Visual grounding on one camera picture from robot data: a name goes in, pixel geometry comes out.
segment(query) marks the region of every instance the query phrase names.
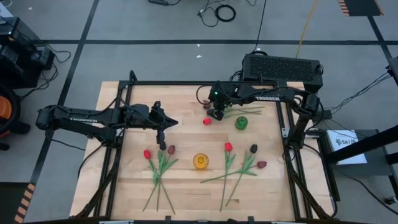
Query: concrete floor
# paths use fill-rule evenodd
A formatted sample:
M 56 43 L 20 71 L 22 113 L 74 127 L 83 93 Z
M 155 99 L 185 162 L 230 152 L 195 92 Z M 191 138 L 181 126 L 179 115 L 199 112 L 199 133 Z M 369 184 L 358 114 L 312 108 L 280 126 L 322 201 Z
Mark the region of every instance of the concrete floor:
M 65 106 L 75 108 L 95 108 L 101 82 L 126 80 L 131 69 L 139 80 L 227 80 L 240 69 L 244 54 L 252 51 L 253 44 L 201 44 L 198 47 L 195 42 L 83 43 L 86 39 L 255 40 L 264 1 L 258 0 L 256 7 L 246 1 L 229 1 L 237 10 L 236 19 L 209 28 L 197 16 L 206 0 L 182 0 L 174 7 L 153 5 L 146 0 L 99 0 L 99 3 L 97 0 L 14 0 L 8 8 L 13 15 L 19 16 L 41 39 L 61 43 L 52 44 L 55 49 L 69 50 L 73 55 L 63 64 L 56 63 L 59 75 L 48 89 L 33 93 L 22 103 L 21 120 L 31 124 L 32 129 L 28 135 L 13 135 L 4 140 L 10 143 L 11 150 L 0 152 L 0 181 L 30 181 L 44 142 L 44 132 L 34 126 L 37 110 L 58 102 L 67 77 L 73 79 Z M 397 41 L 398 29 L 393 27 L 398 21 L 395 13 L 398 2 L 378 0 L 378 3 L 385 16 L 374 20 L 385 40 Z M 299 40 L 312 4 L 309 0 L 268 0 L 260 39 Z M 92 23 L 86 24 L 90 11 L 95 15 Z M 211 15 L 206 15 L 205 19 L 214 22 Z M 90 28 L 88 33 L 83 32 L 85 27 Z M 337 0 L 321 0 L 305 39 L 377 40 L 377 37 L 367 17 L 345 17 Z M 326 107 L 337 105 L 385 72 L 387 60 L 380 45 L 323 43 L 328 44 L 303 45 L 300 58 L 320 60 L 324 65 L 324 86 L 319 97 Z M 297 45 L 280 42 L 259 48 L 269 55 L 294 57 Z M 397 45 L 389 45 L 388 49 L 393 57 L 398 55 Z M 398 123 L 398 98 L 394 97 L 397 94 L 396 84 L 388 79 L 346 105 L 335 114 L 335 120 L 350 129 L 378 128 L 382 131 L 390 128 Z M 378 119 L 373 119 L 375 114 L 379 115 Z M 85 137 L 66 131 L 57 131 L 54 138 L 79 147 L 86 144 Z M 387 150 L 397 152 L 394 146 Z M 82 159 L 83 152 L 51 143 L 25 222 L 69 216 Z M 380 198 L 393 195 L 387 177 L 360 179 Z M 337 184 L 341 194 L 338 218 L 367 223 L 398 222 L 394 214 L 380 206 L 357 183 L 338 177 Z M 398 210 L 398 205 L 391 207 Z

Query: wooden table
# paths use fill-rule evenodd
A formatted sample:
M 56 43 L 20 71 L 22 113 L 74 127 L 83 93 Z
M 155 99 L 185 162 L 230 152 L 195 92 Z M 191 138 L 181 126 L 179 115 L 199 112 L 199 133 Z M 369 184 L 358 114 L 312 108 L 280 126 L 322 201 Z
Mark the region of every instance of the wooden table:
M 303 88 L 302 83 L 289 83 Z M 104 82 L 99 94 L 97 110 L 105 108 L 116 96 L 118 82 Z M 157 150 L 154 130 L 127 129 L 119 166 L 118 181 L 114 196 L 112 219 L 117 220 L 164 220 L 171 215 L 173 220 L 247 220 L 253 216 L 257 221 L 294 220 L 292 199 L 289 189 L 285 162 L 282 159 L 282 139 L 277 117 L 276 103 L 254 102 L 245 107 L 265 106 L 261 115 L 247 114 L 249 125 L 244 131 L 234 127 L 236 117 L 214 121 L 204 126 L 207 115 L 195 98 L 197 86 L 133 86 L 131 104 L 143 103 L 152 106 L 155 101 L 162 102 L 167 116 L 179 124 L 165 130 L 167 145 L 176 147 L 174 164 L 162 180 L 173 203 L 176 214 L 172 214 L 163 192 L 160 195 L 160 208 L 156 211 L 157 190 L 146 211 L 142 211 L 152 189 L 152 171 L 144 150 L 152 151 L 157 165 Z M 202 88 L 200 99 L 207 99 L 210 87 Z M 254 168 L 257 177 L 244 175 L 233 200 L 220 212 L 223 181 L 217 180 L 200 184 L 203 179 L 224 174 L 224 144 L 230 142 L 236 158 L 230 170 L 238 170 L 243 163 L 244 151 L 252 144 L 258 145 L 256 160 L 267 161 L 264 169 Z M 316 140 L 306 139 L 306 144 L 318 149 Z M 86 156 L 97 148 L 99 142 L 89 139 Z M 90 158 L 81 170 L 75 198 L 70 214 L 77 214 L 89 201 L 98 188 L 105 149 Z M 205 153 L 210 160 L 206 170 L 196 170 L 192 160 L 195 154 Z M 301 150 L 303 168 L 309 191 L 323 209 L 333 213 L 330 194 L 326 184 L 320 158 L 311 150 Z M 231 175 L 226 181 L 225 197 L 228 198 L 239 174 Z M 302 200 L 297 188 L 298 197 Z M 104 214 L 108 193 L 104 194 L 101 214 Z M 300 213 L 304 217 L 304 206 L 300 201 Z

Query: yellow cable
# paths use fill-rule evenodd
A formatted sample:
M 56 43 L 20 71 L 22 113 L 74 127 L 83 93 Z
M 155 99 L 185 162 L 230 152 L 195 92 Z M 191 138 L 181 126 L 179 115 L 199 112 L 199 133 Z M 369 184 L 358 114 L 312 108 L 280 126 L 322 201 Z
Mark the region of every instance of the yellow cable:
M 310 15 L 308 16 L 308 20 L 307 20 L 307 22 L 305 23 L 304 30 L 303 30 L 303 32 L 301 33 L 301 39 L 300 39 L 300 43 L 298 44 L 298 49 L 297 49 L 297 53 L 296 53 L 296 58 L 299 57 L 299 53 L 300 53 L 300 49 L 301 49 L 301 43 L 303 42 L 304 35 L 305 35 L 305 31 L 307 30 L 308 23 L 309 23 L 310 20 L 311 20 L 311 17 L 312 17 L 313 12 L 315 11 L 315 8 L 317 7 L 317 3 L 318 3 L 318 0 L 315 0 L 315 2 L 313 3 L 312 9 L 311 9 Z

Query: gray floor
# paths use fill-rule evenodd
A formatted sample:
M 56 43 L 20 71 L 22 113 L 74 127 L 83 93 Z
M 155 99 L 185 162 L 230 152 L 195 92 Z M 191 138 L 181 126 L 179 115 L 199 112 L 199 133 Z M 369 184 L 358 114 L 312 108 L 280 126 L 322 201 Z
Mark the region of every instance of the gray floor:
M 249 6 L 246 1 L 229 1 L 238 12 L 236 20 L 208 28 L 196 15 L 206 0 L 182 0 L 174 7 L 157 6 L 146 0 L 100 0 L 87 39 L 255 39 L 264 1 L 259 0 L 256 7 Z M 398 16 L 395 13 L 398 2 L 378 2 L 385 16 L 375 17 L 377 26 L 385 40 L 398 40 Z M 41 39 L 79 40 L 92 3 L 93 0 L 14 0 L 9 10 Z M 308 0 L 268 0 L 261 39 L 299 40 L 312 3 Z M 210 15 L 206 21 L 214 22 Z M 368 19 L 345 17 L 337 0 L 318 3 L 305 39 L 377 40 Z M 74 53 L 77 45 L 53 47 Z M 240 69 L 242 57 L 253 47 L 236 44 L 84 45 L 65 106 L 94 108 L 101 82 L 126 80 L 131 69 L 139 80 L 227 80 Z M 297 50 L 296 45 L 260 45 L 259 48 L 282 57 L 294 57 Z M 398 46 L 389 46 L 389 50 L 393 57 L 398 55 Z M 304 45 L 300 57 L 320 60 L 324 65 L 324 87 L 319 97 L 325 106 L 335 106 L 356 93 L 383 74 L 387 65 L 378 45 Z M 23 102 L 21 120 L 31 124 L 32 130 L 26 136 L 5 139 L 12 148 L 0 152 L 1 182 L 30 180 L 44 141 L 44 133 L 34 126 L 37 110 L 57 103 L 71 62 L 72 59 L 57 63 L 59 75 L 50 88 L 33 93 Z M 388 79 L 346 105 L 335 114 L 335 120 L 351 129 L 390 128 L 398 123 L 397 94 L 396 84 L 393 79 Z M 377 119 L 374 119 L 375 114 L 379 115 Z M 54 138 L 80 147 L 86 144 L 83 136 L 66 131 L 57 131 Z M 397 148 L 390 146 L 387 150 L 396 152 Z M 68 217 L 77 182 L 76 173 L 82 159 L 81 151 L 51 143 L 26 222 Z M 387 177 L 360 179 L 380 198 L 393 194 Z M 344 177 L 338 177 L 337 183 L 342 196 L 342 201 L 338 202 L 338 218 L 397 223 L 398 218 L 380 206 L 357 183 Z

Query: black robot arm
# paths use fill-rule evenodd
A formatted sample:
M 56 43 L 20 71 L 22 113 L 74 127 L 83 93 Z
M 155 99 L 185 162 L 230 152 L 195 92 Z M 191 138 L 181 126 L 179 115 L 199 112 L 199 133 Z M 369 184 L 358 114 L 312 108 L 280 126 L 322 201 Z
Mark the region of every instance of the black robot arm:
M 222 120 L 224 109 L 232 105 L 242 106 L 254 101 L 279 101 L 288 104 L 299 115 L 296 125 L 290 127 L 289 135 L 285 139 L 285 144 L 295 149 L 303 148 L 305 128 L 310 119 L 315 117 L 320 104 L 317 96 L 295 88 L 256 89 L 250 85 L 221 82 L 212 86 L 208 99 L 213 103 L 214 109 L 208 110 L 207 114 L 217 120 Z
M 156 142 L 161 149 L 165 149 L 163 131 L 178 124 L 177 121 L 165 115 L 156 101 L 151 111 L 147 105 L 127 105 L 110 109 L 112 103 L 103 111 L 67 108 L 65 106 L 51 105 L 39 110 L 36 126 L 42 130 L 65 129 L 81 133 L 89 138 L 96 138 L 106 147 L 115 147 L 114 137 L 117 129 L 142 128 L 157 130 Z M 104 127 L 93 126 L 88 123 L 99 123 Z

